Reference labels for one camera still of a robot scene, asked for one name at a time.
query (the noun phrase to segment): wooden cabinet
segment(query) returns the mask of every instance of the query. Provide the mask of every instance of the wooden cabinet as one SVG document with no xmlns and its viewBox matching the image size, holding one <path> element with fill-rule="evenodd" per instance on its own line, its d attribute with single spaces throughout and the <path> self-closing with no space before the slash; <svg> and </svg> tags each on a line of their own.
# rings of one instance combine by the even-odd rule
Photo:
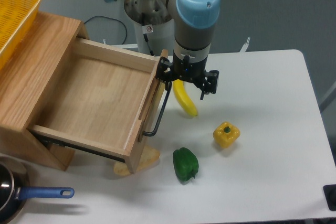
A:
<svg viewBox="0 0 336 224">
<path fill-rule="evenodd" d="M 0 71 L 0 152 L 66 170 L 79 148 L 135 172 L 163 92 L 157 65 L 89 41 L 79 20 L 38 13 Z"/>
</svg>

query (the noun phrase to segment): yellow banana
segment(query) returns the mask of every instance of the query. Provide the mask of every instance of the yellow banana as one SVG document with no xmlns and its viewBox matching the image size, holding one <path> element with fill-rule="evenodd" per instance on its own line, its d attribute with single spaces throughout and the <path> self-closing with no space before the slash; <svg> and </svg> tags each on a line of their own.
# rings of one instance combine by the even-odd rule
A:
<svg viewBox="0 0 336 224">
<path fill-rule="evenodd" d="M 178 103 L 184 109 L 184 111 L 187 112 L 190 116 L 197 116 L 197 108 L 188 94 L 185 92 L 183 81 L 173 81 L 173 90 Z"/>
</svg>

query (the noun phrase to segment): bell pepper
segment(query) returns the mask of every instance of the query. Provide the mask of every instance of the bell pepper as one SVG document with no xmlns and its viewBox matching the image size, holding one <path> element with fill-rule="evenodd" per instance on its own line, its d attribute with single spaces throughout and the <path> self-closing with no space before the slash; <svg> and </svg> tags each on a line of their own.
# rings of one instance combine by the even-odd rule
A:
<svg viewBox="0 0 336 224">
<path fill-rule="evenodd" d="M 175 174 L 179 180 L 185 182 L 195 178 L 198 173 L 198 160 L 194 153 L 187 148 L 180 148 L 173 153 Z"/>
<path fill-rule="evenodd" d="M 240 130 L 229 122 L 224 122 L 214 131 L 214 139 L 222 148 L 228 148 L 240 136 Z"/>
</svg>

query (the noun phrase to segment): pot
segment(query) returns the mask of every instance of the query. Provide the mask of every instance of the pot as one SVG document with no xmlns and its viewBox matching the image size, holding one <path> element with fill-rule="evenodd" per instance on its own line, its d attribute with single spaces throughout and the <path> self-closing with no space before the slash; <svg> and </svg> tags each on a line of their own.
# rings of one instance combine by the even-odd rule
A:
<svg viewBox="0 0 336 224">
<path fill-rule="evenodd" d="M 8 223 L 29 198 L 73 197 L 70 187 L 30 187 L 26 168 L 11 158 L 0 158 L 0 223 Z"/>
</svg>

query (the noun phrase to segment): yellow basket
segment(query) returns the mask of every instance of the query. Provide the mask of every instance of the yellow basket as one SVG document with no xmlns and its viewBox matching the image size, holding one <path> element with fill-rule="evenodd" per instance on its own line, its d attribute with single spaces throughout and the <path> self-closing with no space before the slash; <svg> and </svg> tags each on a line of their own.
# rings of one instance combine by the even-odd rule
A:
<svg viewBox="0 0 336 224">
<path fill-rule="evenodd" d="M 0 0 L 0 70 L 33 24 L 41 0 Z"/>
</svg>

